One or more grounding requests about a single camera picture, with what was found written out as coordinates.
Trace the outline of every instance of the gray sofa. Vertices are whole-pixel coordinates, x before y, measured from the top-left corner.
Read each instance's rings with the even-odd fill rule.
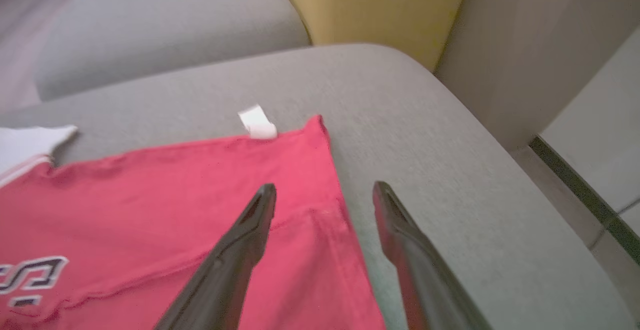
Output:
[[[473,115],[397,50],[334,45],[206,65],[0,115],[0,127],[74,124],[58,164],[243,134],[259,103],[280,131],[324,116],[387,327],[406,328],[371,189],[385,180],[496,330],[631,329],[583,242]]]
[[[37,63],[43,101],[309,45],[289,0],[71,0]]]

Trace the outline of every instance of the wall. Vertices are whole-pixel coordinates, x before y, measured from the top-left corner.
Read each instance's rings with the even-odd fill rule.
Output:
[[[640,27],[541,137],[615,211],[640,198]]]
[[[436,76],[508,150],[525,146],[640,23],[640,0],[464,0]]]

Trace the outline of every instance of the red t-shirt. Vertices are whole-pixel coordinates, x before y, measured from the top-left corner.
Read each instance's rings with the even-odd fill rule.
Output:
[[[240,329],[384,328],[320,116],[274,140],[41,163],[12,180],[0,188],[0,326],[153,328],[265,183],[278,199]]]

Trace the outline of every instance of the yellow cushion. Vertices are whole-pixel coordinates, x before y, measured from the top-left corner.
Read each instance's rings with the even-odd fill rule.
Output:
[[[462,0],[290,0],[314,45],[391,46],[433,71]]]

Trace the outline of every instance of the white garment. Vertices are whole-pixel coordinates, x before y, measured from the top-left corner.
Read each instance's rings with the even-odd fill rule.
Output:
[[[50,162],[55,148],[78,131],[74,125],[62,127],[0,127],[0,187],[20,177],[34,166]]]

